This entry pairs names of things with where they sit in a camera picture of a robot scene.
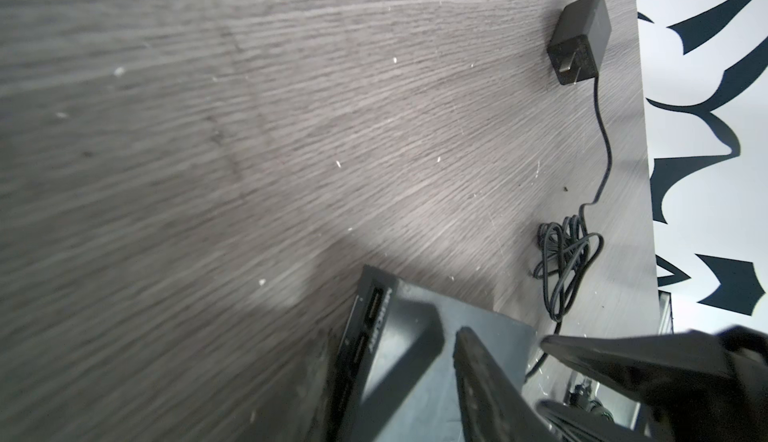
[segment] gray metal device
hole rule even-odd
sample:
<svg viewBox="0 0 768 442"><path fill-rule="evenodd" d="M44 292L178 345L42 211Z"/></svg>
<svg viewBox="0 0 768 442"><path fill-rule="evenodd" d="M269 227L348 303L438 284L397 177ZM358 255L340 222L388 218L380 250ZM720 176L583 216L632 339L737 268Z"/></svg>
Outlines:
<svg viewBox="0 0 768 442"><path fill-rule="evenodd" d="M464 442L453 366L462 327L519 390L532 327L366 265L336 360L330 439Z"/></svg>

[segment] white wall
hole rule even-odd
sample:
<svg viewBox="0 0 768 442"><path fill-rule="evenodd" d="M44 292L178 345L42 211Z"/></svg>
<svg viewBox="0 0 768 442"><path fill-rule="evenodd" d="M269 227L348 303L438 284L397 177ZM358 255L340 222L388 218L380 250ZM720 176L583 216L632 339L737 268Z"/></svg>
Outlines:
<svg viewBox="0 0 768 442"><path fill-rule="evenodd" d="M656 253L689 277L661 288L673 294L676 332L716 332L731 324L768 332L768 296L755 295L768 292L768 0L749 0L726 19L721 31L687 54L681 35L669 28L727 1L638 0L638 11L652 21L638 20L647 99L678 107L700 104L733 82L724 81L724 72L735 64L730 74L742 74L738 81L750 79L746 72L759 74L751 84L738 87L733 99L710 111L735 133L737 156L734 145L720 140L699 115L645 104L652 192L662 201L660 211L654 212ZM749 63L739 65L744 57ZM662 171L671 173L670 159L701 156L723 160L681 178L660 198L658 181L664 178ZM704 261L712 258L736 272L715 274ZM744 275L751 268L752 282ZM668 274L659 268L659 276ZM741 288L750 284L757 289ZM725 288L714 296L721 285ZM717 308L742 293L751 295L725 305L741 312L748 307L751 313ZM710 305L698 303L703 300Z"/></svg>

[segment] power cord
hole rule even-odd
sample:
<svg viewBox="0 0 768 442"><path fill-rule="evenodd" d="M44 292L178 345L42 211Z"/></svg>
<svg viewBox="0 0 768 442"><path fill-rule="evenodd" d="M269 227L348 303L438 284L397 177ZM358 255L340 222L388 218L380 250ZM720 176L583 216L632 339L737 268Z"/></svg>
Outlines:
<svg viewBox="0 0 768 442"><path fill-rule="evenodd" d="M613 154L610 151L610 141L608 133L603 125L603 118L600 116L600 103L598 102L598 81L599 76L594 78L594 115L598 119L600 133L603 134L605 141L605 153L608 156L608 163L605 168L603 180L600 182L594 200L590 203L583 203L578 208L577 216L566 217L562 224L546 223L538 227L538 246L542 250L542 261L536 265L533 276L542 280L544 290L544 306L547 308L550 319L557 324L554 326L554 333L559 334L563 324L563 317L571 310L576 300L581 280L587 273L590 265L603 251L605 239L599 233L590 233L587 230L587 220L584 217L584 207L593 206L598 203L603 193L605 184L610 176L610 169L613 166ZM590 256L590 241L593 237L598 239L598 247L594 254ZM550 264L556 269L550 270ZM573 278L568 282L568 278L573 271ZM557 275L558 281L549 291L549 277ZM531 370L525 375L525 380L530 379L533 374L539 370L548 354L543 353L536 360Z"/></svg>

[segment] wooden table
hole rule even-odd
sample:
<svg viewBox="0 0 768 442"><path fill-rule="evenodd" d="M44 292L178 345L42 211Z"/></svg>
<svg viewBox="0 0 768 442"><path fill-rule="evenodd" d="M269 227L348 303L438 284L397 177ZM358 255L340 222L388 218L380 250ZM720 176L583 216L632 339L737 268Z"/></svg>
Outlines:
<svg viewBox="0 0 768 442"><path fill-rule="evenodd" d="M552 331L536 227L605 161L544 52L571 1L2 0L0 438L228 440L363 263ZM608 246L563 334L611 337L658 303L637 9L607 2Z"/></svg>

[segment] connector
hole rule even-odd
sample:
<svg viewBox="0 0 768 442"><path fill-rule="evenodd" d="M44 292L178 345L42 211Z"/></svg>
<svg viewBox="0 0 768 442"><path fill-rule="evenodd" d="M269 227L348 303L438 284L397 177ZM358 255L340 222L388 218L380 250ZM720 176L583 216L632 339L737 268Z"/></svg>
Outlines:
<svg viewBox="0 0 768 442"><path fill-rule="evenodd" d="M596 77L609 37L605 0L578 0L565 6L547 46L560 84L576 84Z"/></svg>

